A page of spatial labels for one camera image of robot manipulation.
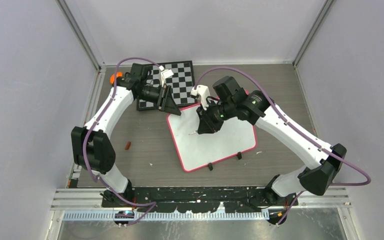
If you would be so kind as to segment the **brown marker cap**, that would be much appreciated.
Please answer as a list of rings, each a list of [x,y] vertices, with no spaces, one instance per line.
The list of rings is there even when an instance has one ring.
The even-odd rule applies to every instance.
[[[125,150],[129,150],[130,147],[131,147],[131,144],[132,144],[132,143],[131,143],[130,141],[128,141],[124,149],[125,149]]]

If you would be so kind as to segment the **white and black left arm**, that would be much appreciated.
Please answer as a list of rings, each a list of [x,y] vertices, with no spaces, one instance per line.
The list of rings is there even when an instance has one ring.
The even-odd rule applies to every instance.
[[[115,71],[102,106],[84,126],[75,126],[71,131],[74,163],[87,170],[94,182],[104,184],[104,197],[121,207],[128,207],[134,199],[131,181],[115,164],[116,152],[110,140],[122,114],[135,100],[143,100],[154,104],[160,112],[181,115],[172,87],[166,83],[174,76],[173,71],[159,64],[156,67],[158,86],[147,83],[152,69],[144,64],[134,63],[126,73]]]

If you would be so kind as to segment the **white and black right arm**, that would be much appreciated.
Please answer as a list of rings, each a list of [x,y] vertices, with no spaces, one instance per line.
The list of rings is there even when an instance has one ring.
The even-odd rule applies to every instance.
[[[301,191],[316,196],[325,194],[342,167],[337,158],[344,158],[347,153],[343,145],[331,145],[301,126],[293,127],[294,121],[271,98],[260,90],[247,93],[232,76],[218,80],[213,89],[216,98],[204,85],[197,85],[190,92],[192,98],[200,100],[196,111],[199,135],[214,134],[225,121],[238,118],[274,136],[304,163],[304,167],[270,180],[261,192],[265,203],[279,205],[288,195]]]

